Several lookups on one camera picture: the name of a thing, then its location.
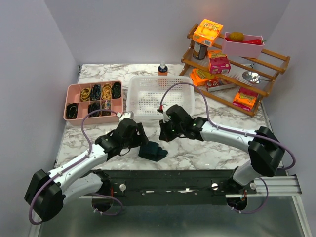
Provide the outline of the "dark green tie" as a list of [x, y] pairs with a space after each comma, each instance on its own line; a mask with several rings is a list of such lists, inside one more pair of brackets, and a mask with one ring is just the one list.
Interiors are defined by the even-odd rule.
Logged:
[[168, 154], [167, 150], [164, 150], [156, 142], [148, 142], [145, 145], [140, 146], [138, 156], [147, 160], [158, 162], [165, 158]]

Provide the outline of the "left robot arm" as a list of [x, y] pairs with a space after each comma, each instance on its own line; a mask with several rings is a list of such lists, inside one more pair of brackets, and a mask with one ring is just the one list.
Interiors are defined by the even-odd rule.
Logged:
[[70, 201], [83, 195], [109, 191], [109, 182], [91, 169], [120, 155], [123, 149], [136, 148], [148, 143], [143, 125], [130, 118], [123, 119], [116, 129], [102, 135], [89, 144], [88, 150], [65, 165], [45, 172], [40, 169], [33, 174], [25, 194], [29, 204], [29, 220], [35, 212], [43, 222], [51, 220]]

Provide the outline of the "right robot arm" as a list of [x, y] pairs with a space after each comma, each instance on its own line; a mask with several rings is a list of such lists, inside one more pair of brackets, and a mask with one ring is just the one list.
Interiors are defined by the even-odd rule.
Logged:
[[181, 106], [167, 108], [161, 105], [159, 139], [171, 142], [175, 138], [217, 142], [235, 147], [249, 154], [250, 160], [235, 168], [225, 185], [234, 194], [239, 193], [255, 178], [275, 176], [284, 156], [284, 148], [274, 134], [266, 127], [258, 130], [234, 129], [212, 124], [206, 118], [192, 118]]

